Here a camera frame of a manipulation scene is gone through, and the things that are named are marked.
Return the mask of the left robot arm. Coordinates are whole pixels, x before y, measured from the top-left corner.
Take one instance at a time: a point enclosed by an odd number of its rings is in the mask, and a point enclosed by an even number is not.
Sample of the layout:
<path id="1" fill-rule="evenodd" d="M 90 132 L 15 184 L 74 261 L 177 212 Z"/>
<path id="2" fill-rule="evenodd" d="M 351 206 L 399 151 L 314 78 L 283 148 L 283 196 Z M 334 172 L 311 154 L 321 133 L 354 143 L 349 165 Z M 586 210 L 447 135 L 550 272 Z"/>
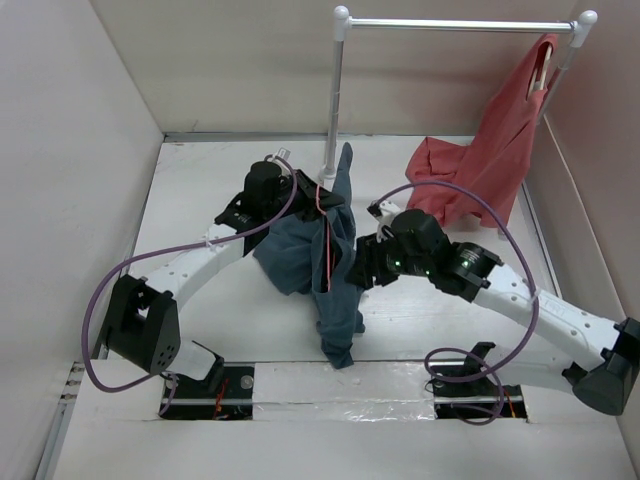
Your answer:
<path id="1" fill-rule="evenodd" d="M 289 215 L 304 222 L 344 205 L 282 159 L 254 163 L 243 189 L 189 248 L 144 278 L 124 275 L 113 286 L 99 340 L 149 375 L 175 375 L 201 396 L 222 387 L 224 360 L 182 338 L 179 311 L 225 267 L 247 256 L 270 226 Z"/>

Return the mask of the pink wire hanger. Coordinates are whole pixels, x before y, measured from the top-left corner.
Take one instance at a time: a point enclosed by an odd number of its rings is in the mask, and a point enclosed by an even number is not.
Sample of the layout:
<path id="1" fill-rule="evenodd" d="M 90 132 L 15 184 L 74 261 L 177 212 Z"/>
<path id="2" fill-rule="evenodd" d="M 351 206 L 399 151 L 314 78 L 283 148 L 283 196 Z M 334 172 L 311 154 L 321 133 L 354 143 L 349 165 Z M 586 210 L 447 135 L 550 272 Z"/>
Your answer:
<path id="1" fill-rule="evenodd" d="M 331 246 L 331 223 L 327 212 L 323 209 L 320 203 L 320 186 L 316 186 L 315 190 L 315 204 L 316 209 L 322 215 L 324 221 L 324 250 L 325 250 L 325 277 L 326 277 L 326 291 L 329 292 L 332 287 L 331 276 L 335 264 L 335 256 Z"/>

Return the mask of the blue t shirt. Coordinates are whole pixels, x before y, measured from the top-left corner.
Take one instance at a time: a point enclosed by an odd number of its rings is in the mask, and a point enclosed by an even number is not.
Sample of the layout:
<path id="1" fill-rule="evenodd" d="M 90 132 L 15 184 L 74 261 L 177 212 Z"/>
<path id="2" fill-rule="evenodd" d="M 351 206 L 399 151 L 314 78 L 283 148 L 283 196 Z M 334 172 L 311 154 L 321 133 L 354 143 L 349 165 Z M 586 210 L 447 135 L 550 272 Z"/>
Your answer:
<path id="1" fill-rule="evenodd" d="M 332 189 L 343 197 L 343 205 L 309 223 L 294 216 L 279 220 L 253 251 L 253 257 L 280 293 L 298 293 L 313 299 L 321 350 L 336 369 L 353 364 L 353 337 L 365 331 L 359 311 L 362 289 L 346 281 L 355 260 L 356 240 L 351 205 L 352 161 L 352 146 L 345 143 Z"/>

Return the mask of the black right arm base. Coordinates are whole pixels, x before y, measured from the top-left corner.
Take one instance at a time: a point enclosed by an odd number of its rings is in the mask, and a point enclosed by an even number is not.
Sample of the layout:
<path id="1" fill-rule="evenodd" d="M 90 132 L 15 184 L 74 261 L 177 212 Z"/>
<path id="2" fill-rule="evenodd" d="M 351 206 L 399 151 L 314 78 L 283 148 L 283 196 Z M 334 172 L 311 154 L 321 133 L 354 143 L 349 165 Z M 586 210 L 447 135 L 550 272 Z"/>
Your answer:
<path id="1" fill-rule="evenodd" d="M 433 395 L 437 420 L 460 420 L 483 426 L 494 420 L 527 420 L 522 388 L 500 384 L 495 375 L 471 382 L 446 382 L 445 377 L 462 378 L 481 373 L 489 354 L 497 353 L 493 342 L 478 342 L 469 353 L 461 349 L 437 349 L 425 359 L 430 379 L 424 390 Z"/>

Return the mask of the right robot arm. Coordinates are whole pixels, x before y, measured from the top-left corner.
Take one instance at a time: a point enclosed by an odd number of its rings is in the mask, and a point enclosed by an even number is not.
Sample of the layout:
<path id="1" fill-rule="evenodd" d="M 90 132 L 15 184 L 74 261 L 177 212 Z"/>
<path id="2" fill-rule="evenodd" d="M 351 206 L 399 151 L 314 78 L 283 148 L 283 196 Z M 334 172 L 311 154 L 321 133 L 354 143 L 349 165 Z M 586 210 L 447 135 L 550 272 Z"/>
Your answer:
<path id="1" fill-rule="evenodd" d="M 456 367 L 425 359 L 434 383 L 459 384 L 461 396 L 531 385 L 570 393 L 605 415 L 624 412 L 639 375 L 639 323 L 588 313 L 522 278 L 495 253 L 452 242 L 431 215 L 372 203 L 378 230 L 356 241 L 348 282 L 369 290 L 400 276 L 424 277 L 440 292 L 501 314 L 551 345 L 551 353 L 508 351 L 479 342 Z"/>

